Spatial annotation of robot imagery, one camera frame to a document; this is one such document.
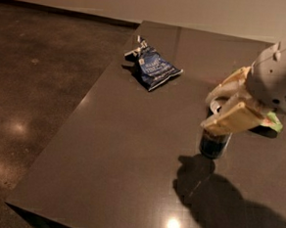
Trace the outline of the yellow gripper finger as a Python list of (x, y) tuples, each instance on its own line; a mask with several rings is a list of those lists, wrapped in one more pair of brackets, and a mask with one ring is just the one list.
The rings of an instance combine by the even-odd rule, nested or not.
[(247, 82), (249, 71), (250, 67), (241, 67), (230, 76), (227, 76), (207, 95), (206, 104), (209, 105), (211, 101), (224, 99), (225, 105), (231, 107), (240, 101), (248, 100), (251, 95), (247, 91), (245, 83)]
[(272, 108), (265, 106), (258, 100), (246, 93), (215, 93), (212, 91), (206, 98), (206, 103), (217, 99), (225, 99), (217, 114), (212, 114), (204, 121), (202, 127), (214, 136), (227, 135), (230, 133), (243, 132), (262, 124), (266, 115)]

